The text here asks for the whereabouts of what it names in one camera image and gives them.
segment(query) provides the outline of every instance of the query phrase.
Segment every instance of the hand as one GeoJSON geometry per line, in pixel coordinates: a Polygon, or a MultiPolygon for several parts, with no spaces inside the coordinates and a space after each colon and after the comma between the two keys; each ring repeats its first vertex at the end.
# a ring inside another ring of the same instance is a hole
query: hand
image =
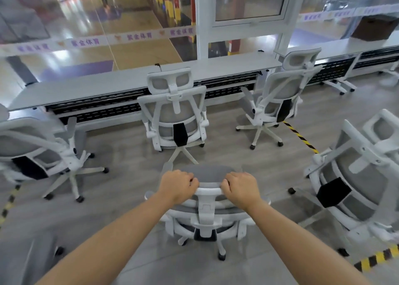
{"type": "Polygon", "coordinates": [[[255,177],[247,172],[228,173],[220,188],[227,199],[246,212],[250,206],[263,202],[255,177]]]}
{"type": "Polygon", "coordinates": [[[192,172],[168,171],[161,178],[157,194],[169,201],[170,207],[172,207],[191,198],[199,184],[200,182],[197,178],[194,178],[192,172]]]}

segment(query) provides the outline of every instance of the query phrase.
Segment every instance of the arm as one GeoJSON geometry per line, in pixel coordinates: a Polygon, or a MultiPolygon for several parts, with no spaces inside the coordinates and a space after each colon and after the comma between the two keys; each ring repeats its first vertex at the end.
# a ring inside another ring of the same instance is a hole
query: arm
{"type": "Polygon", "coordinates": [[[252,175],[231,172],[221,188],[252,217],[299,284],[370,285],[338,253],[263,201],[252,175]]]}
{"type": "Polygon", "coordinates": [[[198,185],[192,173],[166,172],[158,192],[83,242],[37,285],[111,284],[162,215],[190,198],[198,185]]]}

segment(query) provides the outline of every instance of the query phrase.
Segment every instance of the gray floor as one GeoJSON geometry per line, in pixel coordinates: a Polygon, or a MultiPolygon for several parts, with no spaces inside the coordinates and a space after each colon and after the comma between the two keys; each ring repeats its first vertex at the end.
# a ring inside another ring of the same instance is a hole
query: gray floor
{"type": "MultiPolygon", "coordinates": [[[[288,122],[322,151],[336,138],[344,119],[359,127],[378,110],[386,108],[399,116],[399,85],[386,87],[389,76],[359,76],[351,81],[359,88],[340,96],[329,86],[311,86],[302,94],[304,103],[299,114],[288,122]]],[[[190,149],[197,161],[219,163],[251,172],[259,182],[261,193],[273,201],[273,206],[294,221],[300,221],[317,209],[299,198],[290,198],[286,189],[292,186],[310,187],[302,177],[313,155],[288,127],[280,125],[273,131],[282,137],[283,147],[277,147],[264,134],[254,151],[249,149],[254,131],[236,132],[238,124],[248,124],[237,102],[207,109],[210,126],[204,148],[190,149]]],[[[0,241],[33,237],[44,230],[57,234],[59,244],[68,251],[97,232],[103,226],[143,201],[147,190],[157,186],[162,165],[172,150],[162,153],[153,150],[144,126],[126,124],[89,133],[87,149],[96,153],[88,167],[107,166],[108,174],[88,175],[80,179],[81,193],[86,198],[77,204],[64,185],[51,201],[40,198],[54,180],[25,184],[18,194],[0,231],[0,241]]],[[[175,166],[189,164],[179,155],[175,166]]],[[[0,204],[6,202],[12,187],[0,179],[0,204]]],[[[338,238],[327,218],[309,227],[333,248],[345,245],[338,238]]],[[[269,242],[257,227],[248,230],[241,242],[225,241],[227,258],[217,260],[217,247],[212,243],[189,241],[185,247],[177,245],[177,238],[168,237],[158,224],[122,271],[116,284],[296,284],[269,242]]],[[[355,263],[361,258],[386,248],[386,244],[371,239],[362,246],[346,246],[355,263]]],[[[374,283],[399,284],[399,260],[375,267],[366,275],[374,283]]]]}

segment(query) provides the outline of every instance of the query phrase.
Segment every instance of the white window frame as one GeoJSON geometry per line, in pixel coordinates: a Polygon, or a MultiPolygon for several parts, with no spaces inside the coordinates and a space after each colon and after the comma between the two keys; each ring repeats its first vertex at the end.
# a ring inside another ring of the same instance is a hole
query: white window frame
{"type": "Polygon", "coordinates": [[[287,7],[282,20],[214,27],[216,0],[196,0],[197,59],[208,58],[209,43],[273,34],[278,35],[275,50],[287,49],[302,2],[303,0],[287,0],[287,7]]]}
{"type": "Polygon", "coordinates": [[[260,23],[264,21],[277,21],[283,20],[285,17],[285,12],[287,11],[289,0],[283,0],[281,13],[274,16],[258,16],[258,17],[248,17],[242,19],[235,19],[235,20],[224,20],[224,21],[217,21],[216,20],[216,0],[212,1],[212,27],[220,27],[220,26],[231,26],[231,25],[239,25],[239,24],[250,24],[250,23],[260,23]]]}

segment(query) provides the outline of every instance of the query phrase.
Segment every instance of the forearm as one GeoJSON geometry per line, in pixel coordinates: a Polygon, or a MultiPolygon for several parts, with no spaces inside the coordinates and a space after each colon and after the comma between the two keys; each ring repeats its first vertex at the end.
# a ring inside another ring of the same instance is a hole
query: forearm
{"type": "Polygon", "coordinates": [[[296,281],[302,285],[369,285],[338,253],[266,202],[248,209],[296,281]]]}
{"type": "Polygon", "coordinates": [[[110,284],[169,207],[153,195],[83,242],[37,284],[110,284]]]}

